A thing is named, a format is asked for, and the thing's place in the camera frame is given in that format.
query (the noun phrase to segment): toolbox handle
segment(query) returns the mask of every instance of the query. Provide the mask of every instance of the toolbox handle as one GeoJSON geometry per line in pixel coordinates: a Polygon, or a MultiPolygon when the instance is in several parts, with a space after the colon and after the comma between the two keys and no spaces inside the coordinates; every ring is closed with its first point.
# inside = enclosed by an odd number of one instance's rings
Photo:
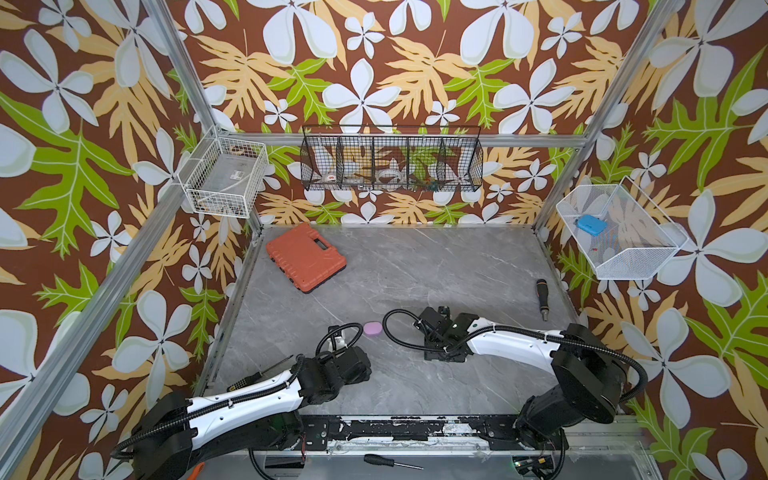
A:
{"type": "Polygon", "coordinates": [[[323,238],[323,236],[320,235],[320,232],[318,232],[317,230],[312,229],[312,231],[310,232],[310,238],[314,240],[315,243],[317,243],[317,246],[320,247],[320,249],[323,251],[334,248],[334,247],[331,247],[330,242],[325,238],[323,238]]]}

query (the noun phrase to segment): purple sponge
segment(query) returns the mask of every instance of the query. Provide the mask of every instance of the purple sponge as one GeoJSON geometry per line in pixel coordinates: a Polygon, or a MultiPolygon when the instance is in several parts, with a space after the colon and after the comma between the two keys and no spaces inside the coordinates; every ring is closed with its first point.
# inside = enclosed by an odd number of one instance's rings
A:
{"type": "Polygon", "coordinates": [[[382,332],[382,324],[380,322],[368,322],[362,326],[362,331],[367,336],[376,336],[382,332]]]}

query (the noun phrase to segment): blue object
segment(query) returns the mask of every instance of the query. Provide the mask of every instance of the blue object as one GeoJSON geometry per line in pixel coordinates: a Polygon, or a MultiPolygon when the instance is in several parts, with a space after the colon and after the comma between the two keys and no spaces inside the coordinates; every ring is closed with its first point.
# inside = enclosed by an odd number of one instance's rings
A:
{"type": "Polygon", "coordinates": [[[592,217],[591,215],[584,215],[582,218],[578,219],[578,222],[576,222],[576,227],[581,228],[583,231],[589,233],[593,237],[600,235],[600,233],[605,230],[605,227],[607,226],[608,224],[603,220],[592,217]]]}

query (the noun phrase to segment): red object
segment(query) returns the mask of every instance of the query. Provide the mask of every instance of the red object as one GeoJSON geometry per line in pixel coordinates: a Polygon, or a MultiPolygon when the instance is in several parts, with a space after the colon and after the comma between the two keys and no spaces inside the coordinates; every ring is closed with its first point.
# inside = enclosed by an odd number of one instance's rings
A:
{"type": "Polygon", "coordinates": [[[197,465],[197,467],[194,468],[192,471],[192,475],[187,480],[196,480],[198,475],[203,471],[203,467],[205,466],[205,462],[200,463],[197,465]]]}
{"type": "Polygon", "coordinates": [[[269,242],[266,253],[304,293],[346,266],[346,258],[308,223],[301,223],[269,242]]]}

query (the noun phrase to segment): wall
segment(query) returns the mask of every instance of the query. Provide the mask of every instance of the wall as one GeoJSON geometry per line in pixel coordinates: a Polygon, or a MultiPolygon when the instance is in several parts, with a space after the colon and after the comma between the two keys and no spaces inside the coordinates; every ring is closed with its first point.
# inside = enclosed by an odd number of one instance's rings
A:
{"type": "Polygon", "coordinates": [[[687,3],[577,179],[632,176],[687,231],[684,251],[651,280],[597,281],[557,217],[541,232],[582,319],[644,359],[653,379],[629,406],[675,480],[768,478],[766,12],[687,3]]]}
{"type": "MultiPolygon", "coordinates": [[[[3,1],[0,29],[5,415],[120,261],[200,128],[137,0],[3,1]]],[[[158,398],[189,393],[245,245],[240,223],[179,211],[14,479],[130,475],[108,452],[158,398]]]]}
{"type": "MultiPolygon", "coordinates": [[[[389,131],[443,122],[493,134],[579,133],[648,10],[635,0],[169,6],[220,125],[280,133],[304,124],[357,132],[351,124],[389,131]]],[[[516,158],[518,151],[494,149],[485,152],[483,189],[474,195],[354,191],[331,198],[304,192],[293,176],[298,153],[283,147],[270,156],[274,173],[257,201],[266,221],[530,223],[562,162],[559,152],[516,158]],[[538,178],[533,185],[531,177],[538,178]]]]}

